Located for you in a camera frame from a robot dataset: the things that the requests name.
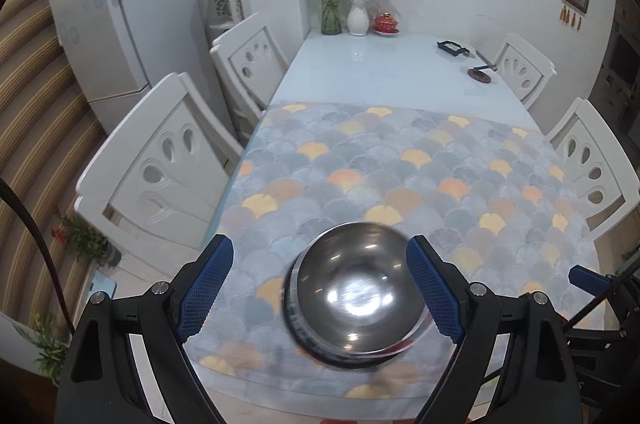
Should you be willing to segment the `blue steel bowl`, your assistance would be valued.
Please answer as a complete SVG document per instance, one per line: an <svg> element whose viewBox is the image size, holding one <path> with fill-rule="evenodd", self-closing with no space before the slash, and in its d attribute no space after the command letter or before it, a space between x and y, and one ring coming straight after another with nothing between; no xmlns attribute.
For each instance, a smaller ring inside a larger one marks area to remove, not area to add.
<svg viewBox="0 0 640 424"><path fill-rule="evenodd" d="M408 242L375 222L317 236L283 288L283 317L296 343L342 369L377 366L416 344L433 318L408 270Z"/></svg>

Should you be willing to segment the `white chair near right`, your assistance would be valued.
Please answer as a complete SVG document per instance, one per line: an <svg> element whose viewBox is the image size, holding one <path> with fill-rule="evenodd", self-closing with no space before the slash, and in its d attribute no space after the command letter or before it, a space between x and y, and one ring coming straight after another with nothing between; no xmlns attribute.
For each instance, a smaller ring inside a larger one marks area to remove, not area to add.
<svg viewBox="0 0 640 424"><path fill-rule="evenodd" d="M612 129L587 99L576 98L547 134L584 218L618 207L590 230L593 240L614 229L639 205L639 177Z"/></svg>

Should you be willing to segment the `white chair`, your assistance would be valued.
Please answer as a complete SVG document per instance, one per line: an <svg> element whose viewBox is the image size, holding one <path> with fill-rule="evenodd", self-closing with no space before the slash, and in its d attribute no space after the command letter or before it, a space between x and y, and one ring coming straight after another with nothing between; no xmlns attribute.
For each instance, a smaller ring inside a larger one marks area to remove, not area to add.
<svg viewBox="0 0 640 424"><path fill-rule="evenodd" d="M171 276L200 254L242 151L190 75L171 73L82 172L76 213L116 248Z"/></svg>
<svg viewBox="0 0 640 424"><path fill-rule="evenodd" d="M259 12L215 38L209 53L230 100L236 134L246 144L290 64Z"/></svg>
<svg viewBox="0 0 640 424"><path fill-rule="evenodd" d="M525 38L515 33L504 36L500 48L490 62L527 110L556 75L552 61Z"/></svg>
<svg viewBox="0 0 640 424"><path fill-rule="evenodd" d="M614 229L639 205L639 177L612 129L587 99L576 98L547 134L584 218L618 207L590 230L593 240Z"/></svg>

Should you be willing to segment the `potted red flower plant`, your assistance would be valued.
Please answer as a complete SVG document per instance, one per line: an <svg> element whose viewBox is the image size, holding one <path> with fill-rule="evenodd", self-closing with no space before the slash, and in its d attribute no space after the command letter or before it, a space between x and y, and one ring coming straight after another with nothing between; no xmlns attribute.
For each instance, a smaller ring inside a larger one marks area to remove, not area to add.
<svg viewBox="0 0 640 424"><path fill-rule="evenodd" d="M85 219L62 213L58 208L53 213L58 218L58 225L51 230L55 241L70 245L78 258L85 257L99 266L113 268L119 264L122 253Z"/></svg>

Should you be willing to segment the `fan-pattern table mat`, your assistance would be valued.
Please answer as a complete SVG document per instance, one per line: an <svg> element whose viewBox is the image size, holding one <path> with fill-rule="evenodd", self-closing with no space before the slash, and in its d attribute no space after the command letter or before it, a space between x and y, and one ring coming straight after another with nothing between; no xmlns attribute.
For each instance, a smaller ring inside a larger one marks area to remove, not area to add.
<svg viewBox="0 0 640 424"><path fill-rule="evenodd" d="M597 252L544 135L472 116L336 103L279 103L248 145L215 228L233 266L188 353L204 386L274 410L408 418L452 352L429 329L375 369L306 355L282 317L286 270L344 222L422 234L471 281L501 295L545 292L571 316L589 297L568 282Z"/></svg>

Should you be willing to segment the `white chair near left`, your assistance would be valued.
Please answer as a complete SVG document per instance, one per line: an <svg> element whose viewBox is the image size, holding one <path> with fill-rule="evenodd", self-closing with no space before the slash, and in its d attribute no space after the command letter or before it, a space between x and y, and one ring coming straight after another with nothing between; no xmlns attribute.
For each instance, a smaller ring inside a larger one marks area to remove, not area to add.
<svg viewBox="0 0 640 424"><path fill-rule="evenodd" d="M171 276L200 254L242 151L190 75L171 73L82 172L76 213L116 248Z"/></svg>

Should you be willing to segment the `white chair far right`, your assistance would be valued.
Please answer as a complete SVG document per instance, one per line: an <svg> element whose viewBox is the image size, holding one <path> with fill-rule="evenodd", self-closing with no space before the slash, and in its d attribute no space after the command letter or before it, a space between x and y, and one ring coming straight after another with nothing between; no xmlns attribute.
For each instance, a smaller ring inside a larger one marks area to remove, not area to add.
<svg viewBox="0 0 640 424"><path fill-rule="evenodd" d="M490 62L527 110L556 75L552 61L525 38L515 33L504 36L500 48Z"/></svg>

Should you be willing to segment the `red round phone stand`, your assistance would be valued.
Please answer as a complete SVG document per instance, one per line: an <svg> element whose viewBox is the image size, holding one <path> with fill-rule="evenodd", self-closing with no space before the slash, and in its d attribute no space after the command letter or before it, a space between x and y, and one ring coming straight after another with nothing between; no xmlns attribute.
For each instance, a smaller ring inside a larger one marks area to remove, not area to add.
<svg viewBox="0 0 640 424"><path fill-rule="evenodd" d="M479 50L475 51L475 55L480 59L482 64L480 66L473 66L468 69L468 75L473 80L476 80L479 83L490 84L491 83L491 75L490 72L495 72L497 66L494 62L491 62L484 54L482 54Z"/></svg>

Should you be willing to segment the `black rectangular tray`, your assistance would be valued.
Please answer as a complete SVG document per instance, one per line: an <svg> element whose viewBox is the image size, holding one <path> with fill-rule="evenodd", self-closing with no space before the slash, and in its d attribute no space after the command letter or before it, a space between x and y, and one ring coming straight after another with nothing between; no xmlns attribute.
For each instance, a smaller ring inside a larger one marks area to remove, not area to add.
<svg viewBox="0 0 640 424"><path fill-rule="evenodd" d="M468 56L470 54L468 48L453 42L452 40L442 40L441 42L437 42L436 45L440 50L445 51L453 57Z"/></svg>

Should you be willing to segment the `red lidded pot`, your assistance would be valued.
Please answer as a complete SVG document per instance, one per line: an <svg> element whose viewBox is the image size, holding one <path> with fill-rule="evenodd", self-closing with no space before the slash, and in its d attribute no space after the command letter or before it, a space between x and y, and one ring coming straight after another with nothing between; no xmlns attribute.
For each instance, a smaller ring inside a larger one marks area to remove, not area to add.
<svg viewBox="0 0 640 424"><path fill-rule="evenodd" d="M373 20L375 32L385 36L393 36L399 33L398 21L390 12L379 14Z"/></svg>

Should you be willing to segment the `white refrigerator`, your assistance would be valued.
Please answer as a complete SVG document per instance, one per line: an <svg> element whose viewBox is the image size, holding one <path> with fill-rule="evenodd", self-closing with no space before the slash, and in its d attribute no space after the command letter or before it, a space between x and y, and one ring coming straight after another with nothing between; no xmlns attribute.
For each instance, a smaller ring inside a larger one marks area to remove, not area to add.
<svg viewBox="0 0 640 424"><path fill-rule="evenodd" d="M232 125L201 0L49 0L58 42L106 132L166 75L186 72Z"/></svg>

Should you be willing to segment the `white chair far left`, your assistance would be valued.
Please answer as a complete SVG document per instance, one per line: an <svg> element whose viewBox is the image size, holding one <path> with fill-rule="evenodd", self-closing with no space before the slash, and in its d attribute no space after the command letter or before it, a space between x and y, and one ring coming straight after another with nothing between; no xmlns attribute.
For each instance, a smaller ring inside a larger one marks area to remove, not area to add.
<svg viewBox="0 0 640 424"><path fill-rule="evenodd" d="M290 64L259 12L215 38L209 53L230 100L236 134L246 144Z"/></svg>

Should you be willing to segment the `white vase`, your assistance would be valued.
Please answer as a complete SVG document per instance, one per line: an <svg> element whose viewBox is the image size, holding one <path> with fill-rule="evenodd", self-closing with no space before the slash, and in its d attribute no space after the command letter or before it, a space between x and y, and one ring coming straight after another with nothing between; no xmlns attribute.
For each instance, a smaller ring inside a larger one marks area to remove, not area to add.
<svg viewBox="0 0 640 424"><path fill-rule="evenodd" d="M366 36L370 28L370 19L364 0L353 0L347 15L348 32L353 36Z"/></svg>

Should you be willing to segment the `green glass vase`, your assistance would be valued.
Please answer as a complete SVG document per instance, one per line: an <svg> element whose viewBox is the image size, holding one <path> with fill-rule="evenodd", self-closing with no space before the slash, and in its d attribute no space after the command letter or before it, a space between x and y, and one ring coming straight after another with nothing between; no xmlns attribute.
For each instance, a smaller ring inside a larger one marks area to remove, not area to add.
<svg viewBox="0 0 640 424"><path fill-rule="evenodd" d="M322 34L341 34L340 0L321 0L320 23Z"/></svg>

